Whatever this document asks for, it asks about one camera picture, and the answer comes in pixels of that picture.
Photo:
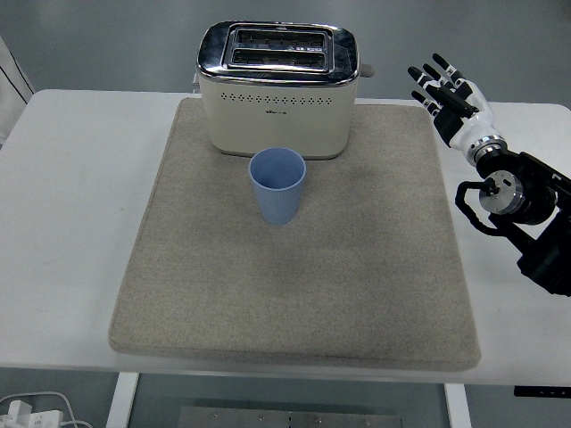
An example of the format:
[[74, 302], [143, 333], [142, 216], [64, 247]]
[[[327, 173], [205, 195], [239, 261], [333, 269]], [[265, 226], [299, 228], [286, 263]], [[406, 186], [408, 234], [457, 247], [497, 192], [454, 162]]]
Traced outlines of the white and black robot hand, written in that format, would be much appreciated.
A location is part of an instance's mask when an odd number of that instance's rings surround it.
[[408, 73], [422, 89], [411, 95], [433, 118], [443, 142], [462, 152], [471, 164], [486, 146], [505, 147], [505, 139], [494, 127], [492, 108], [477, 85], [441, 55], [435, 53], [433, 60], [439, 70], [426, 63], [420, 69], [408, 67]]

